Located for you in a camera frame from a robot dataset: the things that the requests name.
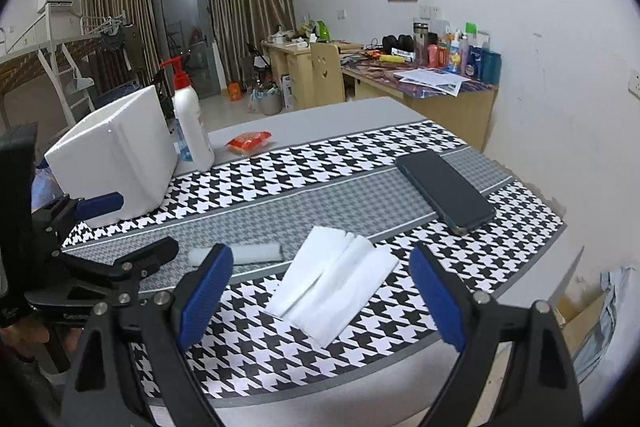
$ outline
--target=black smartphone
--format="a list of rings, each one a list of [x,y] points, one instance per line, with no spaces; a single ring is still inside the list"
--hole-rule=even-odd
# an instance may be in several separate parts
[[[494,206],[439,154],[423,151],[400,156],[396,167],[456,235],[494,219]]]

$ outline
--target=chair backrest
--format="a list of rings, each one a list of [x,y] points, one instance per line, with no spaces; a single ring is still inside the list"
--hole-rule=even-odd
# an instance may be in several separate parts
[[[344,102],[344,80],[340,54],[333,44],[311,44],[311,62],[314,70],[316,104],[329,105]]]

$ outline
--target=table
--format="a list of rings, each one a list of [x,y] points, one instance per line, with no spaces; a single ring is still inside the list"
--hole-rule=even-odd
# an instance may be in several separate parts
[[[189,269],[188,249],[206,246],[199,241],[275,240],[288,262],[314,224],[362,233],[400,258],[322,351],[261,311],[286,263],[236,267],[220,310],[189,354],[229,427],[383,427],[428,407],[456,354],[439,339],[407,272],[415,241],[426,241],[470,288],[493,292],[500,302],[555,304],[564,292],[579,254],[561,219],[478,151],[401,103],[376,98],[250,124],[275,130],[279,143],[254,158],[178,176],[157,211],[104,229],[78,226],[65,243],[68,253],[109,262],[170,234],[180,244],[178,257],[143,281],[146,293],[175,285]],[[463,238],[449,234],[393,166],[398,155],[426,148],[496,205],[495,222]],[[161,405],[145,353],[134,347],[145,392]]]
[[[346,41],[332,41],[341,52],[354,52],[363,48],[362,44]],[[294,95],[294,109],[308,109],[316,107],[314,92],[314,76],[311,65],[311,49],[263,42],[271,61],[271,71],[277,83],[286,74],[291,79],[291,89]]]
[[[483,150],[497,87],[468,79],[463,81],[458,96],[453,97],[433,88],[399,82],[394,75],[413,69],[413,64],[357,58],[342,66],[342,74],[354,78],[356,100],[392,96]]]

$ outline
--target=air conditioner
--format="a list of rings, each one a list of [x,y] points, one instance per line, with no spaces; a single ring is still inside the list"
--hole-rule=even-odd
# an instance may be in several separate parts
[[[71,0],[38,0],[38,13],[44,13],[45,6],[49,4],[52,11],[69,10],[73,6]]]

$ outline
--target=door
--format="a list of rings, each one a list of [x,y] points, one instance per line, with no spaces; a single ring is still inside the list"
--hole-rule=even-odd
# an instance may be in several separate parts
[[[162,59],[185,57],[199,98],[219,94],[209,0],[154,0],[154,7]],[[168,77],[173,78],[171,69]]]

